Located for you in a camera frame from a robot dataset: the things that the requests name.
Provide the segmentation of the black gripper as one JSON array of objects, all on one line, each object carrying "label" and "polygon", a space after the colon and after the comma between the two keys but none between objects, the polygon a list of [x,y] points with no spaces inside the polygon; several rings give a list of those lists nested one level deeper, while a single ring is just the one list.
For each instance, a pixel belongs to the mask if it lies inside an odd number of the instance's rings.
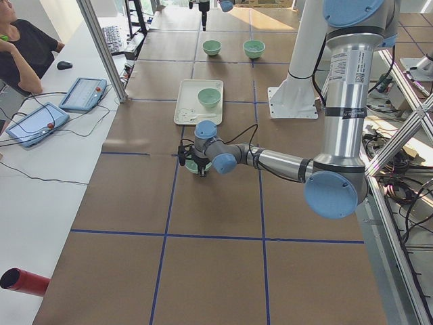
[{"label": "black gripper", "polygon": [[207,13],[210,10],[210,2],[206,0],[199,0],[199,11],[202,13],[202,30],[206,31]]},{"label": "black gripper", "polygon": [[209,170],[209,159],[202,158],[196,155],[191,156],[192,169],[200,171],[200,177],[206,176],[206,171]]}]

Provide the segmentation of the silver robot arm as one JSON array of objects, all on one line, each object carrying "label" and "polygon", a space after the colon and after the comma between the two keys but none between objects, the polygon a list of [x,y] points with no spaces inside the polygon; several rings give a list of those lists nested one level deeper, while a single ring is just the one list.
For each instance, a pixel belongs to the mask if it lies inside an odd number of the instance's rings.
[{"label": "silver robot arm", "polygon": [[[234,6],[234,2],[230,0],[220,0],[218,3],[223,12],[229,12]],[[207,24],[207,13],[210,11],[210,1],[199,0],[198,8],[202,15],[202,30],[205,31]]]},{"label": "silver robot arm", "polygon": [[193,146],[180,153],[199,172],[212,165],[226,174],[239,164],[264,169],[304,184],[310,208],[328,219],[352,214],[367,195],[365,165],[360,157],[363,122],[373,52],[394,45],[400,13],[398,1],[326,1],[325,43],[331,51],[321,152],[300,158],[249,144],[226,144],[212,121],[201,121]]}]

